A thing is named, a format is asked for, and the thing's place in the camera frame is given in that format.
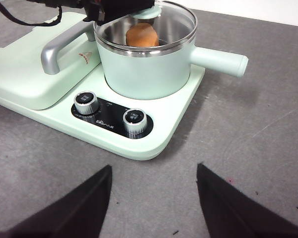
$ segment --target white wall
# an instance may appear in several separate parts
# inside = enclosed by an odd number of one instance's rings
[[[186,7],[298,26],[298,0],[172,0]]]

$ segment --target silver knob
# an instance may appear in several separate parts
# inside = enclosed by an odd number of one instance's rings
[[[93,92],[85,91],[78,93],[74,98],[74,104],[78,113],[89,115],[99,108],[99,101]]]
[[[147,128],[147,115],[140,109],[129,109],[123,115],[126,132],[132,135],[143,133]]]

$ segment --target gray floor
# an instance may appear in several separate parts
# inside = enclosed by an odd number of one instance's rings
[[[31,22],[57,14],[23,0],[2,2]],[[207,238],[195,183],[202,161],[298,225],[298,27],[195,12],[196,45],[245,54],[249,66],[241,79],[207,70],[169,145],[151,161],[121,158],[0,106],[0,230],[111,164],[101,238]],[[0,47],[29,31],[0,15]]]

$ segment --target food in pot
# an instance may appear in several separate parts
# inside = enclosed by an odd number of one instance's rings
[[[138,23],[126,33],[127,46],[154,47],[159,46],[157,32],[148,23]]]

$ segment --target appliance base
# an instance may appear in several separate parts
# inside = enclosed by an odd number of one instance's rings
[[[110,89],[102,65],[99,64],[47,109],[28,109],[2,97],[0,105],[120,156],[133,160],[150,160],[167,146],[202,81],[204,71],[204,68],[192,65],[188,82],[176,93],[155,100],[135,100]],[[130,139],[74,117],[71,112],[74,97],[82,91],[92,91],[97,97],[126,108],[142,109],[153,120],[151,133],[141,139]]]

